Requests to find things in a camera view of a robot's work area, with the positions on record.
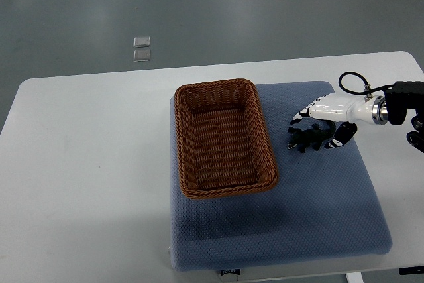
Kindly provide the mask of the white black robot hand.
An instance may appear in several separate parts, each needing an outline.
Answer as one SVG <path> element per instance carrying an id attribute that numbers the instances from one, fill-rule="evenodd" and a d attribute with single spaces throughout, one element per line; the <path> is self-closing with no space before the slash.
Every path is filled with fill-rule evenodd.
<path id="1" fill-rule="evenodd" d="M 384 125 L 388 122 L 388 113 L 382 96 L 330 93 L 312 101 L 296 113 L 290 123 L 293 125 L 304 118 L 341 124 L 325 144 L 326 149 L 332 149 L 347 144 L 357 132 L 357 121 Z"/>

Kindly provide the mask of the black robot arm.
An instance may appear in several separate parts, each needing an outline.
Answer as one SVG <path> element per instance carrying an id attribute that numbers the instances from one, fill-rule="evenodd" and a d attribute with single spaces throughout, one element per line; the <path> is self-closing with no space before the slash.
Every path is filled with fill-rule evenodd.
<path id="1" fill-rule="evenodd" d="M 379 116 L 392 125 L 402 125 L 409 109 L 415 110 L 411 119 L 413 130 L 406 134 L 408 143 L 423 152 L 423 82 L 397 81 L 384 89 L 384 102 Z"/>

